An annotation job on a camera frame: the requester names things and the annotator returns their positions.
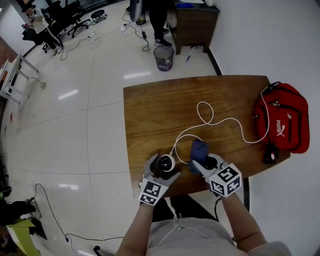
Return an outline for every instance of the black shoe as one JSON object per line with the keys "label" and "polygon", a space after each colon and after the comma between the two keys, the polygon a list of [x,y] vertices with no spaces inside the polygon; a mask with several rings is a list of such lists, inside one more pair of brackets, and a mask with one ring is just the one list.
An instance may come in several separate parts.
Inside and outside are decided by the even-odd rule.
{"label": "black shoe", "polygon": [[162,47],[171,47],[172,44],[170,42],[167,42],[164,39],[156,39],[155,40],[155,46],[162,46]]}

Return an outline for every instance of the blue cloth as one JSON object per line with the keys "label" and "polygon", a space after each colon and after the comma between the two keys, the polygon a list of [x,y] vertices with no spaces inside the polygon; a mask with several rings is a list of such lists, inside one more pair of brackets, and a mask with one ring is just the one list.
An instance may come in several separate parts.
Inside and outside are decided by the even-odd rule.
{"label": "blue cloth", "polygon": [[202,142],[200,140],[194,140],[192,142],[192,147],[190,151],[190,162],[189,169],[193,174],[200,174],[194,165],[191,163],[192,160],[196,160],[200,165],[206,165],[206,157],[209,153],[209,145],[206,142]]}
{"label": "blue cloth", "polygon": [[190,8],[193,8],[194,5],[192,3],[186,2],[186,3],[178,3],[176,7],[190,9]]}

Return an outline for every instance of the drawstring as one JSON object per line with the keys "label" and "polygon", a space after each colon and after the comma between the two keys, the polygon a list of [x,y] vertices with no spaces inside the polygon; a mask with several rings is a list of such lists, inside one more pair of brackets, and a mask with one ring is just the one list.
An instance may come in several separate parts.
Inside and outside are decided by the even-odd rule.
{"label": "drawstring", "polygon": [[196,233],[200,234],[201,236],[203,236],[203,237],[205,237],[205,238],[209,238],[207,235],[202,234],[201,232],[193,229],[192,227],[186,226],[187,223],[188,223],[188,221],[187,221],[187,220],[182,220],[181,213],[179,213],[179,215],[180,215],[180,218],[178,218],[176,215],[173,217],[173,229],[170,230],[170,231],[168,232],[168,234],[166,234],[166,235],[164,236],[164,238],[158,243],[157,246],[161,245],[162,242],[163,242],[168,236],[170,236],[170,234],[171,234],[173,231],[175,231],[175,230],[181,230],[182,228],[192,230],[193,232],[196,232]]}

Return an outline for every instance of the yellow object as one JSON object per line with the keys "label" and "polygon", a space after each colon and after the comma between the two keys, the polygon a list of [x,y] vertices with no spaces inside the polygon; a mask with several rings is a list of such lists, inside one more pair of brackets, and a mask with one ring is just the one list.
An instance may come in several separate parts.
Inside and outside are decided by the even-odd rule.
{"label": "yellow object", "polygon": [[36,249],[30,237],[29,227],[35,227],[30,220],[18,218],[14,224],[7,225],[6,227],[16,246],[18,246],[25,255],[40,256],[40,252]]}

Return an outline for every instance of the desk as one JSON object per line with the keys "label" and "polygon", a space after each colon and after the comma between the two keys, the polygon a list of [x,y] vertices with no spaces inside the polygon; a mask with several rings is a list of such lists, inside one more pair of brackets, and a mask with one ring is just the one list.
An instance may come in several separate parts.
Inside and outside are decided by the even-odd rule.
{"label": "desk", "polygon": [[206,52],[214,30],[220,10],[216,6],[205,3],[192,3],[193,8],[177,8],[183,4],[179,0],[169,0],[166,23],[170,28],[177,55],[181,46],[204,46]]}
{"label": "desk", "polygon": [[[208,102],[213,107],[213,123],[227,117],[237,118],[247,140],[259,139],[252,111],[260,92],[269,84],[266,76],[221,75],[159,81],[124,88],[126,145],[134,198],[139,195],[138,184],[143,176],[145,162],[155,153],[169,154],[177,136],[184,129],[202,124],[197,114],[197,103],[200,101]],[[210,120],[211,110],[208,106],[201,105],[199,112],[204,120]],[[263,163],[266,145],[245,143],[235,121],[228,120],[214,127],[206,125],[189,133],[209,143],[210,153],[234,163],[243,178],[272,167]],[[192,140],[192,137],[184,137],[177,144],[178,154],[185,162],[190,159]],[[277,164],[289,157],[289,152],[280,150]],[[201,176],[192,174],[177,158],[176,162],[182,173],[169,188],[167,196],[207,189]]]}
{"label": "desk", "polygon": [[30,68],[32,68],[35,72],[38,72],[38,69],[36,69],[29,61],[27,61],[22,55],[18,55],[12,63],[10,63],[8,60],[5,62],[5,64],[0,69],[0,80],[4,76],[4,74],[7,72],[7,75],[5,77],[5,80],[2,84],[1,90],[0,90],[0,96],[9,99],[11,101],[14,101],[15,103],[20,104],[20,101],[13,97],[12,93],[17,93],[21,95],[21,97],[27,97],[27,94],[14,88],[12,86],[12,82],[14,80],[16,72],[21,74],[23,77],[25,77],[27,80],[29,77],[23,73],[19,69],[20,61],[25,62]]}

